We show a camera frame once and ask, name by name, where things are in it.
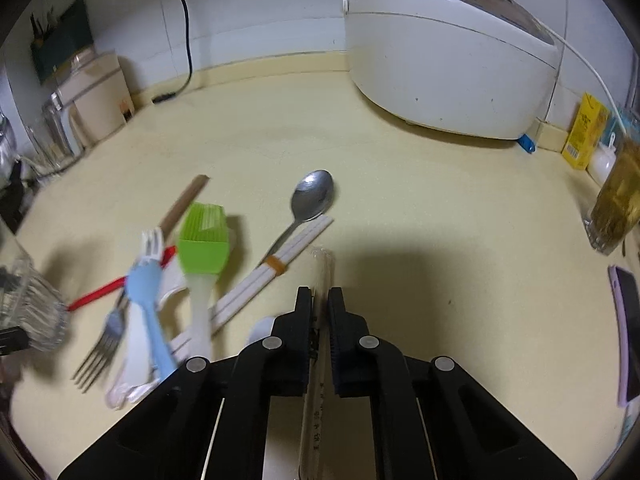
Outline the white plastic fork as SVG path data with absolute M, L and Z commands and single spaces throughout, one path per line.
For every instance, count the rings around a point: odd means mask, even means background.
M 151 231 L 142 232 L 141 249 L 132 268 L 152 260 L 162 261 L 164 255 L 164 236 L 159 226 Z M 151 380 L 152 356 L 149 336 L 146 333 L 142 309 L 129 303 L 126 322 L 126 354 L 124 364 L 107 391 L 106 405 L 112 410 L 119 410 L 134 390 L 146 385 Z

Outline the clear straw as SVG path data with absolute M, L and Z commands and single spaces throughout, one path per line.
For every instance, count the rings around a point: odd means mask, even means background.
M 331 371 L 330 336 L 326 302 L 328 292 L 333 286 L 334 255 L 326 248 L 312 246 L 316 280 L 312 289 L 314 297 L 314 336 L 316 336 L 316 357 L 309 369 L 309 386 L 305 396 L 302 431 L 300 432 L 297 478 L 321 479 L 321 443 L 322 419 L 326 384 L 326 375 Z

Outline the light blue plastic spork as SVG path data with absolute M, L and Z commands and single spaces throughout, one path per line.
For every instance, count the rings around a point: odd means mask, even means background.
M 153 362 L 158 379 L 163 382 L 176 370 L 177 365 L 156 314 L 156 295 L 160 290 L 161 279 L 162 267 L 158 261 L 140 262 L 129 271 L 125 290 L 128 299 L 142 310 Z

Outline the green silicone basting brush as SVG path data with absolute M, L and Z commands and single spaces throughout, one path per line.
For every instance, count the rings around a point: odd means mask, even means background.
M 194 202 L 181 226 L 177 252 L 190 297 L 190 356 L 213 359 L 208 309 L 230 255 L 224 207 Z

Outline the clear glass tumbler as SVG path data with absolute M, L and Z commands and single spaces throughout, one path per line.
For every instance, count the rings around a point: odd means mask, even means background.
M 19 327 L 37 351 L 53 351 L 66 334 L 67 306 L 1 221 L 1 328 Z

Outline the metal spoon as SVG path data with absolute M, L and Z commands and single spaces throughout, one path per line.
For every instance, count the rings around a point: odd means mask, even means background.
M 273 242 L 259 264 L 273 256 L 299 226 L 325 214 L 333 203 L 334 192 L 335 184 L 329 171 L 317 169 L 306 174 L 296 184 L 290 200 L 292 223 Z

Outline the white plastic spoon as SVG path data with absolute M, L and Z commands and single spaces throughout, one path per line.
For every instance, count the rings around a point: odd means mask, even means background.
M 276 318 L 274 316 L 266 316 L 259 320 L 250 331 L 250 336 L 247 338 L 248 344 L 254 344 L 254 342 L 267 338 L 271 335 L 273 324 Z

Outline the metal fork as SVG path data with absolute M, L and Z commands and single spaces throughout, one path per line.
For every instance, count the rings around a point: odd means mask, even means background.
M 122 290 L 114 308 L 106 317 L 99 339 L 70 378 L 82 393 L 87 393 L 110 366 L 125 333 L 125 312 L 128 304 L 129 301 Z

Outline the wooden brown chopsticks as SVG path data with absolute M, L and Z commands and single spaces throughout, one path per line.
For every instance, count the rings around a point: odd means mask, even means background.
M 205 188 L 209 177 L 206 174 L 199 174 L 196 176 L 190 184 L 182 191 L 180 196 L 172 204 L 168 213 L 164 215 L 164 218 L 160 220 L 158 227 L 163 232 L 163 237 L 168 237 L 175 226 L 178 224 L 181 217 L 188 210 L 189 206 L 201 193 L 201 190 Z

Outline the smartphone purple case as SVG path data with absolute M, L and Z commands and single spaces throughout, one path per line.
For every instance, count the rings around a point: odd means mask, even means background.
M 626 408 L 639 396 L 639 289 L 634 276 L 620 266 L 608 267 L 608 279 L 620 341 L 618 405 Z

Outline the glass of tea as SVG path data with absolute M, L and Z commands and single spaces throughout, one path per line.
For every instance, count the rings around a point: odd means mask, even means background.
M 625 136 L 616 162 L 584 220 L 591 246 L 609 255 L 639 222 L 639 143 Z

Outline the small white jar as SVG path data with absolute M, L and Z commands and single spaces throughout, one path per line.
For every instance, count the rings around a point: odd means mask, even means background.
M 597 185 L 602 186 L 611 173 L 616 162 L 616 135 L 611 134 L 608 142 L 599 143 L 594 149 L 590 162 L 587 166 L 587 172 Z

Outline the yellow carton box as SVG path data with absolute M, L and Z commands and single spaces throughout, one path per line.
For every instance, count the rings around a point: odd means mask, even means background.
M 574 169 L 585 170 L 608 123 L 610 111 L 595 96 L 585 93 L 561 155 Z

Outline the white rice cooker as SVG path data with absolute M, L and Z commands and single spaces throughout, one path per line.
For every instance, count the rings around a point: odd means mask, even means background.
M 550 96 L 560 52 L 513 0 L 343 0 L 349 75 L 405 122 L 516 140 Z

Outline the dark green knife holder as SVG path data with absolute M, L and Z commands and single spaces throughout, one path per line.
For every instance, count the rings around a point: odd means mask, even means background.
M 53 27 L 43 29 L 33 15 L 29 21 L 34 33 L 30 53 L 40 84 L 77 52 L 93 45 L 85 0 L 75 0 Z

